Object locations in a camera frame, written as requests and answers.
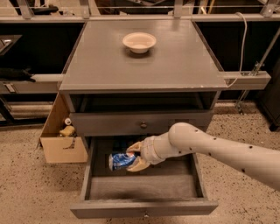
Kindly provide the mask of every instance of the can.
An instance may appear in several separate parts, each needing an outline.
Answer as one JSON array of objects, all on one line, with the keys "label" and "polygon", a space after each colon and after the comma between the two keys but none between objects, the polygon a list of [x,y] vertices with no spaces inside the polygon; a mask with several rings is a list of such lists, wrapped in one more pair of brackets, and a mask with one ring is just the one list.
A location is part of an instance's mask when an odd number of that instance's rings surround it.
[{"label": "can", "polygon": [[108,158],[108,166],[111,171],[129,167],[136,160],[137,156],[138,155],[133,152],[112,153]]}]

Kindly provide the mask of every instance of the drawer knob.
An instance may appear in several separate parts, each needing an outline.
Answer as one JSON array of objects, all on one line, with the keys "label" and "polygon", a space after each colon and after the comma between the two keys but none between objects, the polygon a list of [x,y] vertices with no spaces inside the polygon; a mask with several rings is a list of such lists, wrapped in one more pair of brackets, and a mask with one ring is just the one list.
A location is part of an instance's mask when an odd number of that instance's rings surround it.
[{"label": "drawer knob", "polygon": [[146,122],[141,122],[140,127],[141,127],[141,129],[145,130],[145,129],[147,129],[148,125]]}]

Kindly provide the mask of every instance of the speckled floor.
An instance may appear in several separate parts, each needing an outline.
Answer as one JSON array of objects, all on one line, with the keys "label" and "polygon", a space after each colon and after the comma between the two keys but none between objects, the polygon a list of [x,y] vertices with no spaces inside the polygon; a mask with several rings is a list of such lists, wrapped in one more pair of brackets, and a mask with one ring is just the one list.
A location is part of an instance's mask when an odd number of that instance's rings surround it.
[{"label": "speckled floor", "polygon": [[[208,133],[280,150],[280,133],[254,103],[238,115],[232,104],[217,104]],[[37,148],[41,127],[0,129],[0,223],[280,223],[280,192],[214,159],[199,155],[205,188],[219,206],[208,216],[78,220],[84,164],[46,164]]]}]

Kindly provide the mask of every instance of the bowl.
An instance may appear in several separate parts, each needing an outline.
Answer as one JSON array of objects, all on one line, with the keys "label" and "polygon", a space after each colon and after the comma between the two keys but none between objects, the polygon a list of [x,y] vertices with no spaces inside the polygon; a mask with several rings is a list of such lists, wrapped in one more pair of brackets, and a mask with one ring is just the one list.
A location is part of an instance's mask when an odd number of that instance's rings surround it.
[{"label": "bowl", "polygon": [[126,35],[122,42],[133,53],[146,53],[157,43],[157,39],[145,32],[133,32]]}]

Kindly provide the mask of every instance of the cable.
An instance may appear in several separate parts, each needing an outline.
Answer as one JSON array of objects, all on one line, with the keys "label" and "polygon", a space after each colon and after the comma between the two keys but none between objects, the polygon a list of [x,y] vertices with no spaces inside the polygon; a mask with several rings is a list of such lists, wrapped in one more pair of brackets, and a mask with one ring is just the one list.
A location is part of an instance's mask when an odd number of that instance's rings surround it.
[{"label": "cable", "polygon": [[[245,28],[244,28],[244,34],[243,34],[243,40],[242,40],[242,45],[241,45],[241,59],[240,59],[240,67],[239,67],[239,72],[242,71],[242,66],[243,66],[243,55],[244,55],[244,46],[245,46],[245,39],[246,39],[246,35],[247,35],[247,28],[248,28],[248,25],[247,25],[247,21],[246,21],[246,18],[243,16],[242,13],[240,12],[236,12],[235,13],[236,15],[240,16],[243,20],[244,20],[244,25],[245,25]],[[230,85],[228,85],[227,87],[228,88],[231,88],[237,81],[238,78],[236,78]]]}]

